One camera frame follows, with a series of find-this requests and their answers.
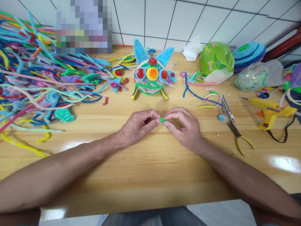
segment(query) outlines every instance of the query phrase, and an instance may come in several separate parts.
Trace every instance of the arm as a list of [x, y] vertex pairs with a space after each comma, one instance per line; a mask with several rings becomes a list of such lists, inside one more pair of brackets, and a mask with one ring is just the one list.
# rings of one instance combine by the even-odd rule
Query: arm
[[0, 181], [0, 214], [50, 202], [107, 155], [141, 141], [161, 120], [155, 110], [134, 112], [117, 133], [41, 159]]
[[254, 167], [227, 154], [203, 138], [199, 121], [187, 109], [181, 107], [170, 110], [165, 119], [172, 118], [179, 119], [184, 127], [179, 130], [166, 121], [164, 125], [167, 129], [184, 147], [206, 160], [239, 197], [250, 205], [258, 224], [301, 223], [301, 207], [292, 197]]

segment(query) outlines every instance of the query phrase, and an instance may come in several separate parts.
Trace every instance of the clear plastic ball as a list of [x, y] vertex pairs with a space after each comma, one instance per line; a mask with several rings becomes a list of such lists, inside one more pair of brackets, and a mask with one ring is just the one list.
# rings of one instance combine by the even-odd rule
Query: clear plastic ball
[[253, 91], [266, 85], [267, 67], [262, 62], [251, 64], [241, 71], [234, 84], [241, 90]]

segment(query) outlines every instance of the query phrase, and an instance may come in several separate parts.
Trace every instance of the yellow handle pliers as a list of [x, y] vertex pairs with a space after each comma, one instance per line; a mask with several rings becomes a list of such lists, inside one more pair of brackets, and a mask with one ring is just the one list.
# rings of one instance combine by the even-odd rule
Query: yellow handle pliers
[[238, 129], [235, 127], [235, 125], [230, 121], [230, 123], [228, 122], [228, 126], [230, 127], [230, 129], [232, 130], [232, 132], [234, 133], [235, 135], [235, 141], [236, 141], [236, 146], [237, 146], [237, 149], [239, 150], [239, 152], [241, 153], [242, 156], [245, 156], [244, 153], [242, 152], [241, 150], [241, 147], [240, 147], [240, 144], [239, 144], [239, 138], [241, 137], [242, 139], [246, 140], [250, 146], [252, 147], [252, 149], [255, 150], [255, 146], [254, 144], [246, 137], [242, 136], [240, 134], [240, 132], [238, 131]]

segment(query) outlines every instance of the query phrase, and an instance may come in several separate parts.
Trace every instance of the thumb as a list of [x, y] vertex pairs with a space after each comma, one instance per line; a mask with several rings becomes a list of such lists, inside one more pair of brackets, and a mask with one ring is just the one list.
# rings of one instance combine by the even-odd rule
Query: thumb
[[176, 126], [174, 124], [172, 124], [171, 122], [165, 121], [163, 123], [166, 128], [169, 130], [169, 132], [176, 137], [178, 135], [179, 130], [176, 128]]
[[152, 131], [153, 129], [155, 129], [160, 123], [161, 123], [161, 119], [153, 119], [152, 121], [150, 121], [149, 123], [147, 123], [146, 125], [144, 125], [142, 127], [142, 130], [146, 134], [148, 134], [150, 131]]

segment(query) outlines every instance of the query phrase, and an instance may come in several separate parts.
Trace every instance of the yellow glue gun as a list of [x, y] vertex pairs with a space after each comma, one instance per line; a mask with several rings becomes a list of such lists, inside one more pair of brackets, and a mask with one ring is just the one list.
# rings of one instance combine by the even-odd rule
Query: yellow glue gun
[[262, 124], [258, 125], [258, 128], [261, 130], [270, 130], [272, 129], [277, 116], [289, 116], [294, 114], [297, 109], [293, 107], [282, 108], [279, 107], [278, 103], [263, 100], [259, 98], [246, 98], [242, 97], [242, 99], [247, 100], [251, 104], [259, 107], [261, 109], [260, 112], [256, 113], [259, 117], [264, 118]]

